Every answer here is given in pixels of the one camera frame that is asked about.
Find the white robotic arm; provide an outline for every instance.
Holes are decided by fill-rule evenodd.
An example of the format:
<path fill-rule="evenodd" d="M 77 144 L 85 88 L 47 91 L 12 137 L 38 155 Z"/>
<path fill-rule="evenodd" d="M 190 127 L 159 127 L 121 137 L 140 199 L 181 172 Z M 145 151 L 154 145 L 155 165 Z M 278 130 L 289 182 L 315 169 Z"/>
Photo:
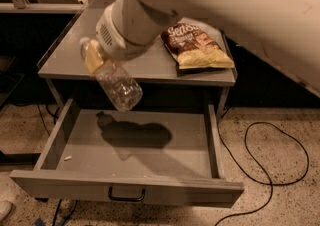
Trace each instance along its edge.
<path fill-rule="evenodd" d="M 116 0 L 97 37 L 109 57 L 129 60 L 182 17 L 220 29 L 320 97 L 320 0 Z"/>

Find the drawer handle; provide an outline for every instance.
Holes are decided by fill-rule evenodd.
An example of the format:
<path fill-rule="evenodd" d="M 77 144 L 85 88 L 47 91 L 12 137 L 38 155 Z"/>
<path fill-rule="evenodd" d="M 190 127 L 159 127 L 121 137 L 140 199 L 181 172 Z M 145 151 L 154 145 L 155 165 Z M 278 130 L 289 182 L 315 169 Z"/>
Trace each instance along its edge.
<path fill-rule="evenodd" d="M 141 202 L 146 194 L 145 189 L 142 189 L 141 196 L 138 198 L 122 198 L 112 196 L 112 187 L 109 188 L 108 198 L 112 201 L 122 201 L 122 202 Z"/>

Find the open drawer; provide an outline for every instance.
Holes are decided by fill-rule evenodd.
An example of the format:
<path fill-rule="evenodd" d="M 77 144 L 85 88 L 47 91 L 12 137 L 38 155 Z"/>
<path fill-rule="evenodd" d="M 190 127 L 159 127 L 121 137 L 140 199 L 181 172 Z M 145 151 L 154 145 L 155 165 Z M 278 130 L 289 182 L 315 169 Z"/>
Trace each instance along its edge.
<path fill-rule="evenodd" d="M 32 171 L 11 178 L 35 198 L 231 207 L 213 105 L 195 113 L 80 109 L 69 99 Z"/>

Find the terrazzo floor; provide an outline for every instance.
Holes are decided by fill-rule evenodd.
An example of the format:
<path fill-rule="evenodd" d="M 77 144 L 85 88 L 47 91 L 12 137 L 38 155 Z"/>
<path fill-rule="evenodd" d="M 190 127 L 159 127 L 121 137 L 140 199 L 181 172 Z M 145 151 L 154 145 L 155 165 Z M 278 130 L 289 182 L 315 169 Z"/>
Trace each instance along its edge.
<path fill-rule="evenodd" d="M 39 106 L 50 132 L 53 119 L 45 106 Z M 305 178 L 296 184 L 274 186 L 271 201 L 260 211 L 228 218 L 219 225 L 320 225 L 320 109 L 231 108 L 220 122 L 221 137 L 236 160 L 252 177 L 268 181 L 263 171 L 248 155 L 244 136 L 254 122 L 270 122 L 295 137 L 309 155 Z M 48 133 L 36 105 L 6 105 L 0 111 L 0 149 L 4 153 L 41 152 Z M 307 169 L 306 154 L 300 145 L 271 125 L 253 125 L 247 134 L 247 146 L 269 172 L 274 183 L 295 181 Z M 66 225 L 215 225 L 224 216 L 255 210 L 267 202 L 271 187 L 249 179 L 222 146 L 226 179 L 243 182 L 245 191 L 232 208 L 171 207 L 78 201 Z M 59 200 L 40 202 L 28 196 L 9 177 L 0 172 L 0 200 L 9 200 L 13 209 L 0 225 L 35 225 L 38 218 L 45 225 L 52 220 Z M 75 201 L 63 200 L 57 222 L 73 208 Z"/>

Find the snack bag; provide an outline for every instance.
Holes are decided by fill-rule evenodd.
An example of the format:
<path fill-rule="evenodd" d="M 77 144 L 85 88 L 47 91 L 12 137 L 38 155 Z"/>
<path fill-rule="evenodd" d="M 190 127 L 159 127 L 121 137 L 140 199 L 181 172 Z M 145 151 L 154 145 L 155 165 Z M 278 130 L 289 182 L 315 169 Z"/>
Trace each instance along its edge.
<path fill-rule="evenodd" d="M 196 25 L 178 23 L 164 31 L 161 39 L 179 69 L 234 67 L 230 57 Z"/>

